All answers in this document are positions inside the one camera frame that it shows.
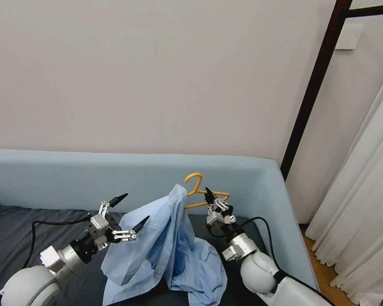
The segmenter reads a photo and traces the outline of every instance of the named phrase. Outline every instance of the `bed frame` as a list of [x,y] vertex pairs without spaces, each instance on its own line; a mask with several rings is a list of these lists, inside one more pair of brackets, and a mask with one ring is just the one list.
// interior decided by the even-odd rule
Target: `bed frame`
[[[264,217],[281,267],[317,287],[283,177],[272,159],[0,150],[0,206],[97,210],[102,200],[128,192],[112,211],[129,212],[166,196],[193,172],[204,174],[201,188],[230,193],[236,216]],[[191,191],[195,181],[183,185]],[[202,200],[196,194],[187,204]],[[207,214],[207,208],[189,212]],[[260,221],[256,226],[269,252],[266,227]]]

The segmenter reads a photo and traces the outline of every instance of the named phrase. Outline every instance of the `cloth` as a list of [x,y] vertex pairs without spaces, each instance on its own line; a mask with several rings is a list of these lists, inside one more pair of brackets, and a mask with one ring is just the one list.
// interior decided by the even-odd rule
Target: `cloth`
[[183,209],[186,195],[176,185],[168,196],[122,217],[119,225],[126,229],[150,215],[136,241],[109,247],[101,266],[108,277],[103,305],[148,292],[162,277],[170,290],[187,291],[192,306],[220,303],[227,276],[215,248],[194,237]]

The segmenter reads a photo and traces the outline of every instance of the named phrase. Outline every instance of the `wooden floor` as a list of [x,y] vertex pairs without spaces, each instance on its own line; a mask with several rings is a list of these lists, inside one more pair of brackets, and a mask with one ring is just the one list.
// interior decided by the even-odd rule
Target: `wooden floor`
[[329,283],[337,276],[337,273],[333,270],[333,267],[322,265],[316,259],[315,254],[311,251],[314,241],[307,238],[303,232],[302,236],[304,237],[306,248],[308,249],[309,257],[312,262],[312,267],[318,280],[320,292],[328,297],[336,306],[355,306],[355,304],[353,304],[346,297],[346,294],[341,289],[332,288],[329,285]]

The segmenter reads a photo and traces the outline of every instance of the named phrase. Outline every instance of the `dark gray mattress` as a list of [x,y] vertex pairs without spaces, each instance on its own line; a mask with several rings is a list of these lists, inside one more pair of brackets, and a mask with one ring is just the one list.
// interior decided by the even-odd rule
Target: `dark gray mattress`
[[[0,289],[5,282],[21,269],[27,258],[31,243],[31,223],[36,220],[63,222],[83,218],[84,210],[47,210],[20,207],[0,207]],[[123,214],[111,213],[116,221]],[[246,218],[238,217],[240,223]],[[206,230],[204,215],[190,215],[195,236],[207,240],[221,254],[227,244],[224,239],[212,237]],[[81,237],[85,224],[67,226],[36,225],[36,247],[29,266],[39,265],[39,253],[49,245],[56,249],[67,246],[73,239]],[[254,224],[247,224],[245,230],[250,238],[265,251],[264,243]],[[61,288],[56,301],[57,306],[63,305],[102,305],[103,288],[106,277],[100,269],[106,250],[99,252],[93,260],[66,286]],[[241,281],[238,263],[223,262],[227,277],[227,289],[221,305],[265,305],[255,294],[249,292]],[[187,293],[170,291],[161,281],[150,292],[114,305],[188,305]]]

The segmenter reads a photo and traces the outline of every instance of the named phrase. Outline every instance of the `orange hanger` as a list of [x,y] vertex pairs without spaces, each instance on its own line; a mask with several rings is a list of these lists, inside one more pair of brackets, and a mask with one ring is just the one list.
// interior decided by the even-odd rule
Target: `orange hanger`
[[[189,174],[185,179],[184,179],[184,183],[187,183],[192,177],[197,177],[197,182],[196,182],[196,185],[194,186],[193,190],[190,191],[187,195],[188,196],[192,196],[193,194],[195,193],[201,193],[201,194],[205,194],[207,193],[206,190],[200,190],[199,187],[200,187],[200,184],[203,180],[203,174],[201,173],[192,173],[192,174]],[[217,196],[224,196],[224,198],[222,198],[223,201],[225,200],[228,200],[230,198],[230,194],[229,193],[222,193],[220,191],[213,191],[213,193]],[[197,203],[197,204],[192,204],[192,205],[187,205],[184,207],[184,209],[191,209],[191,208],[196,208],[196,207],[200,207],[200,206],[204,206],[204,205],[207,205],[207,202],[202,202],[202,203]]]

